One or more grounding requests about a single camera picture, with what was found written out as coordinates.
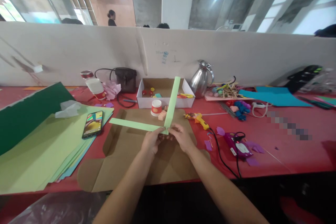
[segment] smartphone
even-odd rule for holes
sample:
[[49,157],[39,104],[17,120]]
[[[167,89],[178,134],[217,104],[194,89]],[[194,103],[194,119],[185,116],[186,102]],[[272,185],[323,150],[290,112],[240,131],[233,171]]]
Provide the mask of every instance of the smartphone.
[[97,111],[87,115],[82,139],[99,135],[102,132],[103,112]]

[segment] glue gun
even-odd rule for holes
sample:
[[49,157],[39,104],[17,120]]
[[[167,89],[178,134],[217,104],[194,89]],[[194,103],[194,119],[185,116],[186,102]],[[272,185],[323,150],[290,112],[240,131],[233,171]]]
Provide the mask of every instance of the glue gun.
[[200,123],[203,126],[204,130],[209,129],[209,125],[202,119],[201,113],[188,113],[184,115],[187,119],[194,119],[195,123]]

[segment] purple device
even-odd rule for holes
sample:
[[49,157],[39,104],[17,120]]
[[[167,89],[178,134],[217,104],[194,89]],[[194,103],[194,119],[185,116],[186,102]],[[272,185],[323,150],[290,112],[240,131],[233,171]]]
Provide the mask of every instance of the purple device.
[[236,141],[235,138],[238,137],[236,133],[225,133],[224,139],[228,144],[230,151],[234,156],[237,156],[238,149],[238,157],[242,160],[250,157],[253,153],[249,150],[247,145],[243,142]]

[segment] white box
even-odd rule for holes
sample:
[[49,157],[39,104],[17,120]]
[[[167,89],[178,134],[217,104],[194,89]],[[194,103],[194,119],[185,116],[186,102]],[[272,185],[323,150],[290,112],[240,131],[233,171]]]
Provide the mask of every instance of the white box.
[[[161,87],[158,87],[160,85],[160,83],[165,84],[164,89],[167,90],[167,85],[171,84],[171,88],[170,88],[170,93],[172,91],[173,88],[173,83],[174,83],[174,79],[145,79],[145,81],[150,80],[153,82],[156,82],[156,87],[153,86],[153,88],[156,88],[157,90],[160,90]],[[192,94],[194,96],[194,98],[177,98],[176,100],[176,108],[186,108],[186,107],[192,107],[194,100],[195,100],[195,95],[192,92],[189,84],[187,83],[187,81],[185,79],[181,79],[182,81],[182,90],[180,88],[180,90],[182,92],[180,93],[185,93],[185,94]],[[166,106],[169,104],[170,101],[170,97],[162,97],[162,98],[152,98],[152,97],[142,97],[142,91],[145,89],[145,85],[144,85],[144,79],[141,79],[140,85],[139,85],[139,89],[138,89],[138,93],[136,94],[136,98],[138,100],[138,106],[140,109],[151,109],[152,108],[152,101],[154,100],[160,100],[162,102],[162,107]]]

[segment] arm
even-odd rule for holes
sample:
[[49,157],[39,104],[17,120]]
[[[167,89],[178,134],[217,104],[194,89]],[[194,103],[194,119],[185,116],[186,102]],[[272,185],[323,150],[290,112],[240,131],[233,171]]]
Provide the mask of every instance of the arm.
[[206,190],[230,223],[268,224],[249,199],[197,149],[181,125],[176,124],[175,128],[169,128],[168,131],[187,153]]
[[94,224],[130,223],[138,204],[146,177],[158,145],[162,141],[158,134],[165,128],[147,132],[140,152],[134,158],[122,180],[113,190],[98,212]]

